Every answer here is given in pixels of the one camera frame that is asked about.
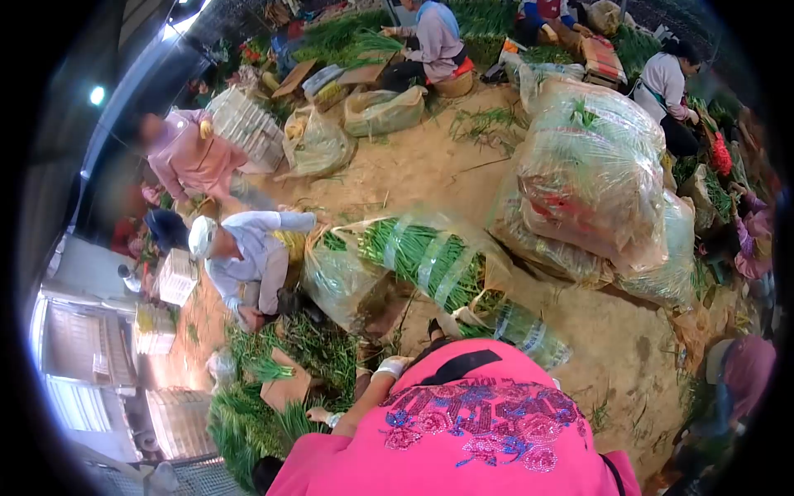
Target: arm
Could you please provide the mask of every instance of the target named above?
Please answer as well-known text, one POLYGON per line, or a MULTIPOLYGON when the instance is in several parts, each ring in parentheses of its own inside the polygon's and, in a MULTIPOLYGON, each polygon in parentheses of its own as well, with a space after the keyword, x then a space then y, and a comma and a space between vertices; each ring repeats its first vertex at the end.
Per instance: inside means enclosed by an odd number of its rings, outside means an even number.
POLYGON ((157 156, 148 157, 149 166, 154 171, 157 178, 165 186, 166 191, 174 197, 175 200, 186 202, 189 200, 182 185, 176 177, 176 171, 171 166, 170 162, 166 162, 157 156))

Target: dirt floor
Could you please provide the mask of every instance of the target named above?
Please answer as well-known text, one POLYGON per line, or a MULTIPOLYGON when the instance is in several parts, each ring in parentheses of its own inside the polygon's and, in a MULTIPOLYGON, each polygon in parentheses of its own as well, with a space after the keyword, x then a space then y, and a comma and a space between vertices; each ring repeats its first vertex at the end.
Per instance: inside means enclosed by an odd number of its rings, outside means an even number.
MULTIPOLYGON (((485 110, 517 101, 518 94, 510 88, 481 87, 472 96, 452 101, 436 117, 426 117, 420 126, 373 142, 361 139, 352 163, 327 179, 252 180, 277 202, 324 210, 337 223, 379 213, 386 201, 387 210, 425 202, 485 226, 511 162, 500 161, 501 147, 453 141, 450 123, 458 109, 485 110), (484 163, 490 164, 466 171, 484 163)), ((330 113, 338 115, 339 109, 330 113)), ((224 215, 227 210, 234 207, 225 206, 224 215)), ((573 349, 571 360, 555 369, 553 376, 590 419, 596 447, 600 452, 628 451, 638 479, 646 480, 669 457, 683 420, 679 400, 683 381, 676 380, 675 336, 667 317, 620 294, 544 283, 518 273, 522 303, 539 313, 573 349)), ((415 356, 424 348, 427 321, 438 312, 426 298, 411 303, 403 325, 402 354, 415 356)), ((211 388, 205 362, 224 342, 226 315, 202 273, 199 289, 183 308, 174 348, 170 355, 152 361, 159 386, 211 388), (198 330, 198 344, 187 335, 189 324, 198 330)))

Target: hand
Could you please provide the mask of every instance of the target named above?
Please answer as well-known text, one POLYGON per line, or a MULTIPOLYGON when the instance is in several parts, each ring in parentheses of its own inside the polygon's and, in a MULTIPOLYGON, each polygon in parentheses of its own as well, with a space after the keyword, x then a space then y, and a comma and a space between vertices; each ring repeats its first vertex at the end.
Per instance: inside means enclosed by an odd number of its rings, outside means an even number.
POLYGON ((408 364, 413 361, 413 358, 409 358, 407 356, 390 356, 380 363, 380 367, 378 367, 378 370, 372 374, 372 377, 375 378, 375 376, 378 374, 384 374, 390 375, 391 377, 395 378, 395 380, 399 379, 400 375, 403 374, 405 367, 407 367, 408 364))
POLYGON ((199 126, 199 132, 201 133, 201 139, 205 140, 208 137, 212 136, 212 123, 209 121, 202 121, 201 125, 199 126))
POLYGON ((731 181, 728 183, 728 191, 734 191, 739 194, 739 196, 744 196, 747 194, 747 189, 743 187, 741 184, 734 183, 731 181))
POLYGON ((390 26, 380 26, 380 35, 385 37, 395 37, 397 36, 397 28, 392 28, 390 26))
POLYGON ((330 416, 331 412, 322 408, 321 406, 309 408, 309 411, 306 412, 306 418, 313 422, 325 422, 330 416))

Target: lavender shirt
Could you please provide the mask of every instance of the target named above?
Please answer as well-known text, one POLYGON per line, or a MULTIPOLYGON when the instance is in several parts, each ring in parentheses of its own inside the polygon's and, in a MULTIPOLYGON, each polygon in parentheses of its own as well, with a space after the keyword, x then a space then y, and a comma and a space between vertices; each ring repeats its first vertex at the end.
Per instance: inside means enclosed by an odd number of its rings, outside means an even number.
POLYGON ((419 39, 419 50, 408 52, 406 59, 422 62, 431 83, 449 79, 457 69, 452 58, 461 53, 463 42, 449 31, 435 9, 427 10, 416 26, 399 28, 399 35, 419 39))

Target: white cap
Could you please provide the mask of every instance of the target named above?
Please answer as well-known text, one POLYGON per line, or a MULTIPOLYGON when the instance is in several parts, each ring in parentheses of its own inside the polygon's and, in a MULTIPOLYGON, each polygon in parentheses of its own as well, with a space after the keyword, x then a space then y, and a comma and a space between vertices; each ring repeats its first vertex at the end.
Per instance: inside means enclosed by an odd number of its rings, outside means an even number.
POLYGON ((209 217, 197 217, 193 221, 190 236, 187 237, 187 246, 191 253, 200 259, 205 259, 210 254, 212 241, 218 231, 218 223, 209 217))

